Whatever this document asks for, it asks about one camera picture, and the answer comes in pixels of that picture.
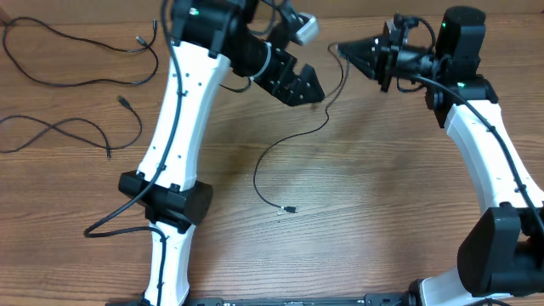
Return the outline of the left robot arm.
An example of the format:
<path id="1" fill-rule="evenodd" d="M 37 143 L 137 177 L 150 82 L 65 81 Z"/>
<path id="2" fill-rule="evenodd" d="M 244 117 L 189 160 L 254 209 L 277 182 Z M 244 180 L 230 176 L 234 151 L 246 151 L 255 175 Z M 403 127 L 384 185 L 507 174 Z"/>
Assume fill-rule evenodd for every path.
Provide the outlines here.
<path id="1" fill-rule="evenodd" d="M 286 51 L 319 32 L 318 20 L 289 2 L 276 6 L 280 22 L 266 38 L 250 30 L 254 1 L 177 1 L 167 8 L 169 77 L 156 130 L 139 167 L 120 177 L 119 190 L 144 207 L 152 235 L 150 282 L 139 303 L 182 305 L 190 286 L 188 263 L 196 226 L 213 189 L 197 178 L 201 142 L 213 101 L 227 73 L 258 85 L 286 105 L 321 102 L 315 69 Z"/>

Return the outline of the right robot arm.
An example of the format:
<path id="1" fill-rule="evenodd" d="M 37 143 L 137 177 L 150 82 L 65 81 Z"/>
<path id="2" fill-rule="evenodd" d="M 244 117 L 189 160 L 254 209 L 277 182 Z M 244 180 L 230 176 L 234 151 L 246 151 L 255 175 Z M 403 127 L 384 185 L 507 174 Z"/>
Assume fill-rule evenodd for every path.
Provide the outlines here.
<path id="1" fill-rule="evenodd" d="M 383 92 L 403 79 L 425 91 L 462 154 L 481 212 L 452 269 L 415 280 L 404 293 L 367 294 L 366 305 L 504 305 L 543 290 L 543 192 L 509 138 L 496 92 L 478 73 L 485 20 L 477 8 L 448 8 L 430 45 L 419 48 L 408 36 L 422 18 L 397 14 L 382 34 L 337 47 Z"/>

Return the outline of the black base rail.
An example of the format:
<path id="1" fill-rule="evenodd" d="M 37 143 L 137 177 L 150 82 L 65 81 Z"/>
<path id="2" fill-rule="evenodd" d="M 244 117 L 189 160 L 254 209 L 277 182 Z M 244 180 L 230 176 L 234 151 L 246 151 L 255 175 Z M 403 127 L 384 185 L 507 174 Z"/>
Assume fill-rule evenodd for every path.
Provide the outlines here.
<path id="1" fill-rule="evenodd" d="M 191 298 L 181 306 L 423 306 L 415 293 L 369 293 L 363 297 L 260 298 L 223 300 L 219 297 Z"/>

